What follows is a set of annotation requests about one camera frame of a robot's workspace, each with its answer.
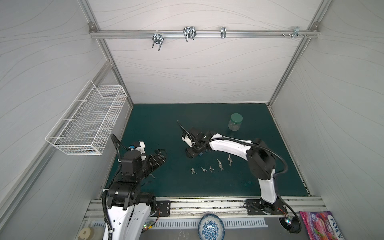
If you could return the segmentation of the silver key pair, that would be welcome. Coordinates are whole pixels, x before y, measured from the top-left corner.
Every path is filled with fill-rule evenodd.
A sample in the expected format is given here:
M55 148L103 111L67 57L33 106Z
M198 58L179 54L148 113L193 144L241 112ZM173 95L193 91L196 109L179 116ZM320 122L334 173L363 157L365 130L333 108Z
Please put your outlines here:
M231 155L228 156L228 161L229 161L229 166L231 167L232 166L232 163L233 163L233 160L231 158Z

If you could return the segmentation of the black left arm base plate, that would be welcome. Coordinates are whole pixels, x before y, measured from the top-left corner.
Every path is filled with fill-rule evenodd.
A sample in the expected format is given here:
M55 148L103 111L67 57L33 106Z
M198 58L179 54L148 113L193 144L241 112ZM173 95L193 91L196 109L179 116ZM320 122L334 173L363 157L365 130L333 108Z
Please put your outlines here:
M171 212L171 201L157 201L160 217L169 217Z

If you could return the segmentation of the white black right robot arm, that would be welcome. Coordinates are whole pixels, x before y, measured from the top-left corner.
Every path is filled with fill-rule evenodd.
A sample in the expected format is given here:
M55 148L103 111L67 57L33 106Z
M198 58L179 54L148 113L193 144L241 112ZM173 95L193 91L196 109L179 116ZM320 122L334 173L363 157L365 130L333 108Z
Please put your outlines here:
M238 156L248 162L249 169L260 185L261 199L253 208L271 215L277 209L277 193L274 183L276 158L262 141L237 140L221 134L207 132L205 135L194 128L186 131L182 128L182 140L189 146L186 155L195 158L204 151L220 151Z

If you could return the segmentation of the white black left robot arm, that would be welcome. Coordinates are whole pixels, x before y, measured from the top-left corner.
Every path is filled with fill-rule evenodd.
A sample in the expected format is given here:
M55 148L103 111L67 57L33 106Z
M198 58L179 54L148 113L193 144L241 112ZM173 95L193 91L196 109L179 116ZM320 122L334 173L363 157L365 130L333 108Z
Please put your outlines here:
M138 240L148 217L156 211L156 197L141 190L142 180L167 161L167 151L151 155L139 150L126 152L121 160L121 177L103 192L106 228L104 240Z

